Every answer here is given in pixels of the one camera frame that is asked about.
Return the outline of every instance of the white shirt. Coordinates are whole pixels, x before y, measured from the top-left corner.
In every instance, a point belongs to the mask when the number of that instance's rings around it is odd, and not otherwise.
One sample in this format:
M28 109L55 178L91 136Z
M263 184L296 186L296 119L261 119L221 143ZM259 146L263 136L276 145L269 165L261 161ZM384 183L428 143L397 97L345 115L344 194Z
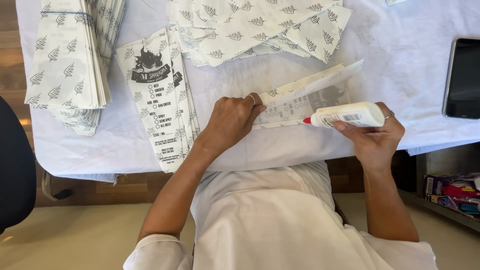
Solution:
M325 162L203 179L191 206L195 260L174 236L142 239L126 270L437 269L426 242L375 238L342 225Z

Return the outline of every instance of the woman's left hand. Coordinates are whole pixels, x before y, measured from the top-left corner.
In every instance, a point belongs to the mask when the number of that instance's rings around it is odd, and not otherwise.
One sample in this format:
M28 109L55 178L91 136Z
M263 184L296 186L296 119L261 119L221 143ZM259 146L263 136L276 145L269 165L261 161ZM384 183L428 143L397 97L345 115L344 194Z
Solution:
M253 98L219 99L207 127L198 135L193 148L200 148L213 161L250 133L253 121L266 109L257 94L250 95Z

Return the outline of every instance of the smartphone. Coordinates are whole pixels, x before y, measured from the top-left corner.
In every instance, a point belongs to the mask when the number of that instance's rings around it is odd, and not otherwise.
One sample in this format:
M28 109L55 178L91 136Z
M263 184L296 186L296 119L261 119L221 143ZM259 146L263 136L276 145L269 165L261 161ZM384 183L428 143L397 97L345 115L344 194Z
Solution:
M453 42L445 90L443 114L480 119L480 40L459 38Z

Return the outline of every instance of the woman's right hand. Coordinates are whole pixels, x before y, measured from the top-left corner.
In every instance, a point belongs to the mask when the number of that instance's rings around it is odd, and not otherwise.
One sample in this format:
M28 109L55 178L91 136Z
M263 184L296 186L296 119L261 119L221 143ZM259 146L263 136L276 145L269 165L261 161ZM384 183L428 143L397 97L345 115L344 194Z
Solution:
M391 110L383 103L376 103L384 116ZM355 155L366 172L390 170L393 154L405 133L405 128L395 116L385 119L382 127L355 127L345 122L336 122L335 129L355 145Z

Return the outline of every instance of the hand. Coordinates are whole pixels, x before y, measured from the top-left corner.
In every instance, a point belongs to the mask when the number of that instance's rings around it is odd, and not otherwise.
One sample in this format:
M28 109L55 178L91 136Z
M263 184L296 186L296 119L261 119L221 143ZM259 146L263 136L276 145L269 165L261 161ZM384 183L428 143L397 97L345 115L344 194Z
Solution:
M390 114L391 110L383 102L376 104L384 116ZM405 133L405 128L395 116L385 119L382 127L355 127L345 122L336 122L335 129L353 142L355 155L366 172L390 170L393 154Z
M219 99L207 127L198 135L193 147L201 148L204 154L216 159L250 133L253 121L266 109L257 94L250 95L255 101L249 96Z

